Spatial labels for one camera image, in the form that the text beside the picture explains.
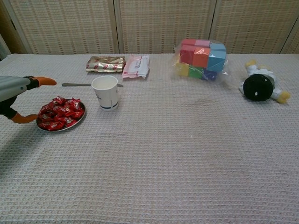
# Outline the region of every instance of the pink block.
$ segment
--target pink block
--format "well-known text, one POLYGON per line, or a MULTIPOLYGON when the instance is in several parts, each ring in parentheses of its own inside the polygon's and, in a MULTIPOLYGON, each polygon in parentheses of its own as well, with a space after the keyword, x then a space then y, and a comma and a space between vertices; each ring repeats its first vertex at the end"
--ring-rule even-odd
POLYGON ((195 46, 183 45, 180 50, 179 61, 186 64, 192 64, 195 46))
POLYGON ((195 39, 184 39, 182 41, 182 45, 192 45, 195 46, 196 40, 195 39))
POLYGON ((196 47, 210 48, 210 42, 204 40, 197 40, 195 42, 196 47))

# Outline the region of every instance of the white paper cup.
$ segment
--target white paper cup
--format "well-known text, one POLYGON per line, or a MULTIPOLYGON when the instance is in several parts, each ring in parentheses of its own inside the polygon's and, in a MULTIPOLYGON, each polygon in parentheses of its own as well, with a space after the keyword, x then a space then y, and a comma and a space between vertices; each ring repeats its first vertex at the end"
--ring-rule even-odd
POLYGON ((113 76, 100 76, 92 82, 92 88, 104 111, 114 110, 118 106, 117 83, 117 78, 113 76))

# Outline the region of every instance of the orange block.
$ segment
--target orange block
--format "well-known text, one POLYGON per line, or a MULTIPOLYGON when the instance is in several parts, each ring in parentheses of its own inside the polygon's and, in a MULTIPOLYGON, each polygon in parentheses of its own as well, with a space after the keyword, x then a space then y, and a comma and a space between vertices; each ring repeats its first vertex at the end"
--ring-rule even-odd
POLYGON ((196 48, 194 51, 192 65, 194 67, 206 68, 210 51, 211 50, 209 48, 196 48))

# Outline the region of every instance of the spoon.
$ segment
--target spoon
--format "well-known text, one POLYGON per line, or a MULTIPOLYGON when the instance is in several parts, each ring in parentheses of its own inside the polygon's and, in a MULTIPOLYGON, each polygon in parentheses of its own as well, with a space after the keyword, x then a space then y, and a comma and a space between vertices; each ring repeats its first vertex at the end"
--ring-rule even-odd
MULTIPOLYGON (((91 84, 84 83, 62 83, 62 86, 92 86, 91 84)), ((123 87, 122 84, 117 84, 117 87, 123 87)))

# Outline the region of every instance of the metal plate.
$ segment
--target metal plate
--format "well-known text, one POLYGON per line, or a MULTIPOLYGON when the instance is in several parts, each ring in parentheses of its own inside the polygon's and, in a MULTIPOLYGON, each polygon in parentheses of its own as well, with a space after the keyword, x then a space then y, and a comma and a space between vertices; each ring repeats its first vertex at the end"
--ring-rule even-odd
POLYGON ((75 124, 73 124, 72 126, 65 127, 65 128, 63 128, 63 129, 59 129, 59 130, 55 130, 55 131, 48 131, 48 130, 43 129, 43 128, 41 128, 40 126, 38 126, 38 124, 41 123, 41 120, 40 120, 39 118, 37 118, 37 119, 36 119, 37 127, 38 127, 39 129, 45 131, 45 132, 61 132, 61 131, 65 131, 65 130, 67 130, 67 129, 69 129, 69 128, 72 128, 72 127, 76 126, 77 124, 81 123, 82 119, 83 119, 83 118, 85 117, 85 115, 86 115, 86 107, 85 107, 85 105, 84 105, 82 102, 80 102, 80 104, 81 104, 82 108, 84 109, 84 113, 83 113, 82 117, 81 117, 75 124))

